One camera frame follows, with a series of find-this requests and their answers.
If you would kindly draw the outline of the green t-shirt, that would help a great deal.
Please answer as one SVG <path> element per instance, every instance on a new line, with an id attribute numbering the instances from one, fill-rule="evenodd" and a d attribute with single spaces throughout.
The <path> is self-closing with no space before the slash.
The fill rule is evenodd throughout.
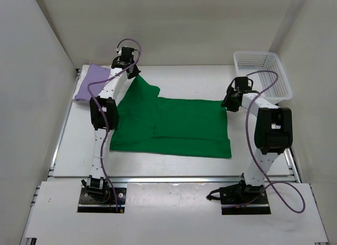
<path id="1" fill-rule="evenodd" d="M 229 159 L 227 113 L 221 101 L 169 99 L 141 76 L 118 104 L 110 151 Z"/>

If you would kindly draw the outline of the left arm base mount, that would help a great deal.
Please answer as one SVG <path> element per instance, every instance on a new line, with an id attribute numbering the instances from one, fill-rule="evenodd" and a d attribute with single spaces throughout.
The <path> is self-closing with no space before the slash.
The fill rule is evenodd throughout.
<path id="1" fill-rule="evenodd" d="M 127 187 L 114 187 L 104 180 L 88 178 L 81 180 L 78 200 L 79 213 L 124 213 Z"/>

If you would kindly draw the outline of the cream white t-shirt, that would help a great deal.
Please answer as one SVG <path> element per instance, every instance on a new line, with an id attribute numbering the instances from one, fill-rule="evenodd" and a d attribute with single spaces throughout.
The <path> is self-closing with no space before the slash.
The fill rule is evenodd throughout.
<path id="1" fill-rule="evenodd" d="M 91 83 L 108 79 L 111 76 L 111 67 L 107 65 L 88 64 L 81 68 L 77 87 L 81 87 L 83 81 Z"/>

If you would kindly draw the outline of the purple t-shirt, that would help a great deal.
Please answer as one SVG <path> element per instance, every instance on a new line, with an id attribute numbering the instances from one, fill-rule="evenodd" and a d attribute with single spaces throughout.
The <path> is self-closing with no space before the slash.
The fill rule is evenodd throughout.
<path id="1" fill-rule="evenodd" d="M 96 64 L 91 64 L 88 66 L 86 74 L 84 77 L 80 77 L 82 81 L 80 81 L 79 89 L 74 96 L 74 100 L 76 101 L 89 101 L 91 99 L 91 95 L 88 91 L 88 85 L 93 82 L 100 82 L 103 80 L 107 80 L 110 77 L 111 69 L 102 67 Z M 94 96 L 98 96 L 98 94 L 103 90 L 106 82 L 97 83 L 90 86 L 90 90 Z"/>

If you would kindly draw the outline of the white plastic basket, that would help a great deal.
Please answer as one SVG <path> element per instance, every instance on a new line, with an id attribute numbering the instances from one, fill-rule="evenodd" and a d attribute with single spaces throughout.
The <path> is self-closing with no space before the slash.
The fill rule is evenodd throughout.
<path id="1" fill-rule="evenodd" d="M 278 104 L 284 100 L 290 100 L 293 96 L 288 78 L 282 63 L 275 53 L 255 52 L 255 51 L 236 51 L 233 54 L 234 65 L 237 76 L 248 76 L 254 82 L 253 90 L 258 92 L 264 90 L 275 80 L 277 82 L 262 96 L 273 104 Z"/>

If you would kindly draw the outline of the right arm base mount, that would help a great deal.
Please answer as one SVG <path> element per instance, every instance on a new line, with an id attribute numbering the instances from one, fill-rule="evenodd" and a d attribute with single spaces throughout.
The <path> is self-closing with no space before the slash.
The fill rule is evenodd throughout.
<path id="1" fill-rule="evenodd" d="M 245 179 L 211 191 L 206 199 L 220 201 L 222 215 L 268 215 L 271 209 L 264 185 L 246 184 Z"/>

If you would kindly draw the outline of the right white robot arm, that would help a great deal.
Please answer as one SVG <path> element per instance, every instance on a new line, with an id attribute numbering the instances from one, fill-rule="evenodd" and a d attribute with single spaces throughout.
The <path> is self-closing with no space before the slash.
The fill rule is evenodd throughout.
<path id="1" fill-rule="evenodd" d="M 250 152 L 248 120 L 250 115 L 256 117 L 256 150 L 251 164 L 241 176 L 242 187 L 246 191 L 257 191 L 264 187 L 265 175 L 271 165 L 293 142 L 291 110 L 272 104 L 252 87 L 253 81 L 247 76 L 236 77 L 228 86 L 221 103 L 221 107 L 229 112 L 237 112 L 241 107 L 247 109 L 245 131 Z"/>

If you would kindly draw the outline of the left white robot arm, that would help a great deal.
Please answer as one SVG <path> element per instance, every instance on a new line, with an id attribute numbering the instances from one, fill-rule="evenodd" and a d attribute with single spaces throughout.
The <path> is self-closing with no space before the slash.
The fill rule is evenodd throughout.
<path id="1" fill-rule="evenodd" d="M 102 189 L 108 183 L 104 159 L 108 155 L 111 137 L 119 123 L 116 99 L 123 84 L 140 73 L 136 66 L 141 55 L 139 49 L 123 46 L 116 51 L 117 57 L 108 69 L 107 79 L 89 83 L 87 86 L 91 124 L 94 128 L 94 154 L 87 179 L 89 188 Z"/>

